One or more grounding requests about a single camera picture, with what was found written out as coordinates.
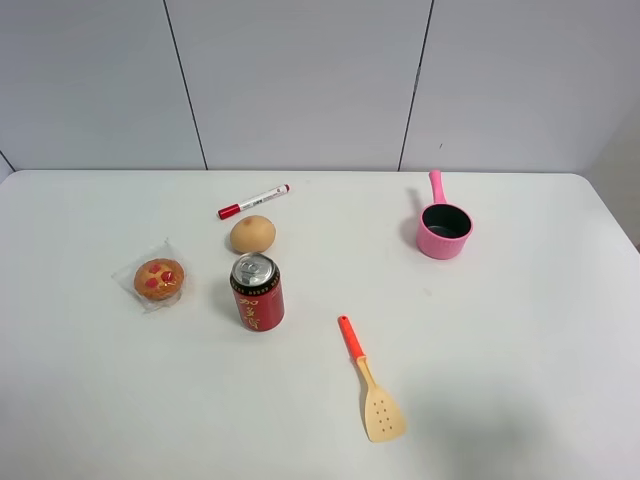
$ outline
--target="pot handle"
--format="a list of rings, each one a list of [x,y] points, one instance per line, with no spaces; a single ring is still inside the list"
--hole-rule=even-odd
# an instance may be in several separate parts
[[[447,203],[447,199],[444,197],[444,190],[442,189],[440,170],[432,170],[429,172],[429,179],[431,180],[431,189],[433,190],[433,203]]]

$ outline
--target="spatula head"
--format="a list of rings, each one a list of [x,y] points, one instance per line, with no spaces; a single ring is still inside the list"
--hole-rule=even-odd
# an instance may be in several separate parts
[[[404,415],[391,396],[377,385],[367,392],[364,423],[372,442],[387,442],[407,431]]]

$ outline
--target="can lid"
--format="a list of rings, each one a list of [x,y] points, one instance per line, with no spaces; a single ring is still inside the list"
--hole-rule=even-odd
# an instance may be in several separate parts
[[[260,253],[245,253],[231,269],[231,276],[245,287],[259,287],[267,283],[275,270],[270,258]]]

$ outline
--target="red can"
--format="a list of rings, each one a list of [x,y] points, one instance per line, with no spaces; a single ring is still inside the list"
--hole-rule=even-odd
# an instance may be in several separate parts
[[[242,255],[231,269],[231,288],[240,318],[250,330],[266,332],[284,317],[280,270],[260,253]]]

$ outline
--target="orange spatula handle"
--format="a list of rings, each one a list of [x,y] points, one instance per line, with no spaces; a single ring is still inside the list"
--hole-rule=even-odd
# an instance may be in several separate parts
[[[351,353],[353,359],[357,360],[360,357],[364,357],[364,352],[362,351],[360,342],[358,342],[356,332],[353,331],[349,317],[342,315],[338,318],[338,323],[340,324],[340,330],[342,330],[342,335],[344,335],[344,341],[347,342],[349,353]]]

